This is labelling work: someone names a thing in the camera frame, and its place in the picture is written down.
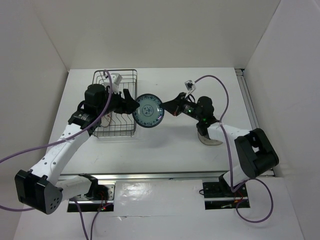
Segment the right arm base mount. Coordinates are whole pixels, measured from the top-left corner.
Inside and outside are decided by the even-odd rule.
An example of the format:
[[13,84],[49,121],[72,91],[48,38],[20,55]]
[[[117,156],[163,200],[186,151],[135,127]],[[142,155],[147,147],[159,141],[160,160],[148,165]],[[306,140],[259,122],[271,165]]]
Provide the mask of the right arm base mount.
[[236,192],[223,188],[218,182],[203,182],[199,194],[204,197],[205,210],[250,208],[250,201],[246,186],[242,186]]

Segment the orange sunburst plate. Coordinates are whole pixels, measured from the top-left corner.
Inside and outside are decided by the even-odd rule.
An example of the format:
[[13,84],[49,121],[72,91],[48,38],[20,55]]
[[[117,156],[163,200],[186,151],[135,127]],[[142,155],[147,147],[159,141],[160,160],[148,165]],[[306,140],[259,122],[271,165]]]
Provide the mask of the orange sunburst plate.
[[103,128],[108,128],[111,124],[111,120],[112,120],[112,113],[108,113],[107,115],[101,118],[100,126]]

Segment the small beige speckled dish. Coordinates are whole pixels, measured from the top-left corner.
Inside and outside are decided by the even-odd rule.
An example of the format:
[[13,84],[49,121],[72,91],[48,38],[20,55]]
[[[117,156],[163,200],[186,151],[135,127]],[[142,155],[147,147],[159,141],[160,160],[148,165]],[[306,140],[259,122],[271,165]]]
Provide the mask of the small beige speckled dish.
[[204,135],[201,135],[199,132],[197,132],[197,137],[205,146],[219,146],[223,144],[223,142],[220,140],[211,139],[208,131]]

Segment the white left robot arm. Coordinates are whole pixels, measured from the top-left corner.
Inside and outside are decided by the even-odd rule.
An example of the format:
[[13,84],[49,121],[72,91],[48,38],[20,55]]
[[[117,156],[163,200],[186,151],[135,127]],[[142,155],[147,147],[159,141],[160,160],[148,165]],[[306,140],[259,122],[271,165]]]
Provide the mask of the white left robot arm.
[[100,126],[103,116],[111,112],[130,115],[139,106],[126,88],[116,93],[109,86],[89,85],[84,100],[68,120],[59,143],[28,171],[20,170],[15,175],[18,200],[49,215],[64,200],[78,195],[92,200],[107,193],[108,189],[100,185],[97,178],[86,173],[64,181],[58,179],[73,155]]

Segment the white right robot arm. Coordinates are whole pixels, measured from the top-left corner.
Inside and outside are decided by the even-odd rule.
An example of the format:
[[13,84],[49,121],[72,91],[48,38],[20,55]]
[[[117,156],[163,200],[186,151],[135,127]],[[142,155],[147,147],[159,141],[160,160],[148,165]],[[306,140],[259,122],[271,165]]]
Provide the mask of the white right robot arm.
[[279,157],[262,129],[245,130],[224,125],[214,116],[211,98],[202,96],[195,103],[188,101],[185,95],[182,92],[175,99],[161,103],[160,107],[173,116],[183,113],[197,120],[198,138],[203,144],[226,143],[230,170],[219,177],[220,194],[230,196],[246,181],[279,164]]

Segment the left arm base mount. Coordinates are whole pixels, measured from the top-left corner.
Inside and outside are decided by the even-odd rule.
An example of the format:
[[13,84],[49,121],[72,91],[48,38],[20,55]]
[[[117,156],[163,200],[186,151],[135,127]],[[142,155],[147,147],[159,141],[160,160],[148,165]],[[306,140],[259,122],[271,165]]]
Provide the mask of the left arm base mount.
[[95,213],[99,208],[102,208],[102,212],[114,211],[116,183],[102,181],[99,184],[103,185],[104,188],[98,190],[98,193],[94,198],[87,198],[84,195],[77,195],[74,198],[79,204],[82,212]]

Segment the small blue patterned plate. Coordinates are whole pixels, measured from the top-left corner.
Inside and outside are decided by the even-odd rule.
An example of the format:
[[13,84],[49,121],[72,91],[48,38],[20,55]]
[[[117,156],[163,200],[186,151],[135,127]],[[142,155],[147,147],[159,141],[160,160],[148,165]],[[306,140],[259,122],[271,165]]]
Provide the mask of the small blue patterned plate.
[[139,107],[132,113],[137,125],[143,128],[158,126],[165,116],[165,111],[160,107],[162,101],[156,95],[146,93],[138,96],[135,100]]

